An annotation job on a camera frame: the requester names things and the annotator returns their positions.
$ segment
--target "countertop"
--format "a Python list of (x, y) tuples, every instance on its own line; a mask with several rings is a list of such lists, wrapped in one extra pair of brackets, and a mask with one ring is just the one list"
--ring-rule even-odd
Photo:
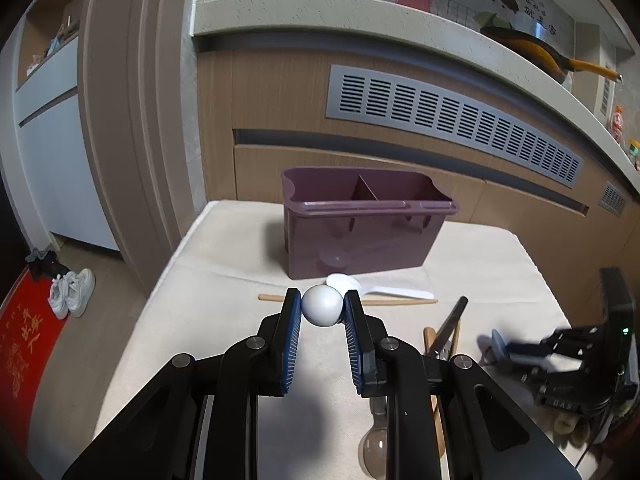
[(640, 174), (578, 99), (523, 57), (455, 22), (380, 0), (210, 0), (196, 3), (193, 13), (194, 36), (283, 27), (349, 31), (395, 40), (490, 73), (582, 131), (640, 193)]

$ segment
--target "cable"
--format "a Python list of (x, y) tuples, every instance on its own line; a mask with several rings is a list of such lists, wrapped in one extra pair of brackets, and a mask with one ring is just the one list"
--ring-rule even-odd
[(613, 389), (613, 395), (611, 396), (611, 400), (609, 401), (606, 409), (603, 412), (604, 415), (603, 415), (602, 420), (600, 421), (600, 423), (598, 425), (598, 430), (594, 431), (593, 433), (591, 433), (591, 435), (589, 437), (589, 443), (587, 444), (586, 449), (584, 450), (584, 452), (582, 453), (582, 455), (578, 459), (578, 462), (575, 463), (576, 470), (578, 469), (578, 466), (582, 462), (582, 459), (585, 456), (587, 456), (588, 452), (590, 452), (591, 447), (593, 446), (593, 443), (595, 442), (597, 436), (600, 434), (600, 432), (602, 431), (602, 428), (604, 428), (604, 425), (607, 423), (607, 419), (609, 418), (609, 415), (611, 415), (611, 412), (613, 410), (613, 405), (616, 403), (616, 397), (618, 396), (618, 394), (620, 392), (620, 386), (622, 385), (624, 374), (625, 374), (624, 369), (622, 370), (622, 373), (618, 373), (618, 376), (616, 377), (616, 386)]

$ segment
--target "floor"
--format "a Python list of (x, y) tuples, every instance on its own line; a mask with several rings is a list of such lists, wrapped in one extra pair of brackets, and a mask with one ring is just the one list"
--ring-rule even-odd
[(91, 442), (104, 394), (145, 305), (118, 253), (67, 240), (58, 259), (90, 268), (95, 290), (82, 317), (65, 323), (42, 375), (31, 415), (29, 460), (58, 480)]

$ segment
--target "bottle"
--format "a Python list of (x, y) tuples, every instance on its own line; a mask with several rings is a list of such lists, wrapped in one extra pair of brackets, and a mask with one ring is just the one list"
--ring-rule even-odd
[(611, 137), (616, 139), (616, 142), (620, 146), (622, 146), (622, 149), (624, 150), (625, 136), (622, 132), (623, 127), (624, 123), (622, 120), (622, 106), (616, 105), (616, 109), (611, 117), (609, 133), (611, 134)]
[(629, 141), (629, 151), (627, 152), (627, 155), (631, 163), (636, 168), (636, 171), (638, 171), (638, 168), (640, 168), (640, 142), (635, 139), (631, 139)]

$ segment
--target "white tablecloth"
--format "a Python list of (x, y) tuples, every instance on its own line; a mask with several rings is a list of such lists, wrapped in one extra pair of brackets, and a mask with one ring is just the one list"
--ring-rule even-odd
[[(222, 354), (256, 333), (262, 318), (281, 308), (259, 301), (258, 293), (284, 294), (288, 286), (304, 291), (322, 282), (293, 281), (286, 275), (282, 218), (281, 205), (207, 205), (147, 301), (107, 390), (95, 434), (173, 355), (187, 352), (201, 359)], [(537, 342), (568, 326), (518, 239), (499, 228), (445, 222), (422, 267), (358, 279), (434, 292), (438, 304), (365, 308), (384, 321), (390, 335), (419, 350), (423, 327), (437, 329), (461, 295), (469, 304), (458, 351), (476, 361), (492, 328), (506, 340)], [(530, 406), (526, 390), (512, 381), (498, 382), (534, 420), (544, 419), (539, 408)], [(303, 319), (290, 392), (283, 399), (258, 400), (260, 478), (368, 478), (358, 445), (371, 425), (369, 401), (357, 395), (351, 381), (344, 327), (318, 328)], [(574, 463), (580, 455), (570, 446), (563, 452)], [(594, 459), (587, 457), (580, 469), (588, 478)]]

